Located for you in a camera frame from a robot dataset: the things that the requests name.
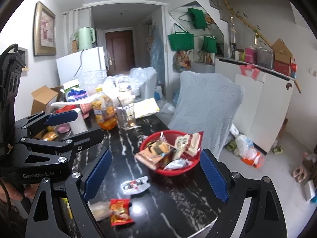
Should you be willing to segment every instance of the black countertop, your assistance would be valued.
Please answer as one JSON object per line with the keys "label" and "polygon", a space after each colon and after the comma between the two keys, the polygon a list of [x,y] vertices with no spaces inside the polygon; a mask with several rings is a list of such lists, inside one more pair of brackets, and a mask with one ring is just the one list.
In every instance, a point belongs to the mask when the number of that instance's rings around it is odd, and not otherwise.
{"label": "black countertop", "polygon": [[[130,198],[134,223],[112,227],[110,218],[106,218],[99,222],[101,229],[106,237],[194,237],[215,222],[222,201],[215,197],[200,164],[180,176],[166,177],[136,161],[134,155],[143,140],[168,129],[155,115],[137,119],[137,125],[141,127],[128,131],[115,127],[105,131],[100,144],[79,152],[74,161],[73,172],[82,171],[102,150],[112,151],[112,165],[98,194],[89,203]],[[138,195],[123,195],[120,184],[142,176],[149,177],[151,187]]]}

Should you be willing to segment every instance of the gray chair cover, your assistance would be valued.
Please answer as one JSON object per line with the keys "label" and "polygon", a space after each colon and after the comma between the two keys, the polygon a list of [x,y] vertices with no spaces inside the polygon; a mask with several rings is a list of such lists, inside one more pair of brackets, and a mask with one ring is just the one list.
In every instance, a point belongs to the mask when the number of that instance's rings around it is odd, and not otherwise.
{"label": "gray chair cover", "polygon": [[202,149],[210,149],[219,159],[244,88],[218,73],[185,71],[180,83],[180,96],[168,128],[186,133],[204,131]]}

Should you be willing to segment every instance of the green bag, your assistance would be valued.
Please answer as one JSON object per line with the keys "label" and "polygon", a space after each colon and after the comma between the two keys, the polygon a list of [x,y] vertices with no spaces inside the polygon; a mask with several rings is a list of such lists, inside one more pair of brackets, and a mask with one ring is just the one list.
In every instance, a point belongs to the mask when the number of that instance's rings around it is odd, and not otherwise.
{"label": "green bag", "polygon": [[217,53],[216,38],[204,36],[201,50],[207,53],[216,54]]}
{"label": "green bag", "polygon": [[[182,31],[176,32],[175,25]],[[168,35],[172,51],[186,51],[194,49],[194,35],[183,30],[179,25],[174,23],[174,34]]]}
{"label": "green bag", "polygon": [[205,15],[203,14],[202,10],[188,8],[188,13],[186,13],[185,15],[189,15],[189,17],[191,18],[191,21],[188,21],[188,20],[184,20],[184,21],[191,22],[195,29],[207,28],[207,22],[205,20]]}

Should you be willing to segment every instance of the blue gripper pad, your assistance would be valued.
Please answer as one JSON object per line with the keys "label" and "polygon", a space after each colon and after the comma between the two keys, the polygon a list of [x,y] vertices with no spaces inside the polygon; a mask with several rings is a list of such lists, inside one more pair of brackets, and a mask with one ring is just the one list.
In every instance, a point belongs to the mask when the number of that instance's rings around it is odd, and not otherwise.
{"label": "blue gripper pad", "polygon": [[95,159],[98,162],[95,163],[94,161],[92,163],[95,166],[85,182],[83,198],[87,203],[96,196],[112,163],[112,153],[109,149],[106,149],[105,152],[100,152],[100,154],[101,156]]}
{"label": "blue gripper pad", "polygon": [[75,121],[77,119],[77,116],[78,114],[75,110],[51,114],[45,121],[45,124],[50,126],[56,126],[70,121]]}
{"label": "blue gripper pad", "polygon": [[216,197],[221,199],[223,203],[227,203],[229,194],[227,191],[227,182],[219,172],[218,167],[214,164],[205,150],[200,153],[200,165],[207,177],[209,184],[214,191]]}

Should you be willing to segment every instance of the pink ribbon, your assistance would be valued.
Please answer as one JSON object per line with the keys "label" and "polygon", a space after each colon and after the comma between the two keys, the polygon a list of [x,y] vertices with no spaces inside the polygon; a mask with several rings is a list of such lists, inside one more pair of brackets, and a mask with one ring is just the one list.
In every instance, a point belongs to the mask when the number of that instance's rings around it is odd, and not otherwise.
{"label": "pink ribbon", "polygon": [[252,71],[253,70],[253,73],[252,73],[252,78],[254,79],[254,80],[256,80],[257,78],[258,78],[258,76],[259,76],[259,73],[260,73],[260,70],[258,69],[258,68],[255,68],[253,65],[240,65],[240,70],[241,70],[241,74],[243,75],[243,76],[247,76],[247,74],[246,74],[246,70],[249,70],[249,71]]}

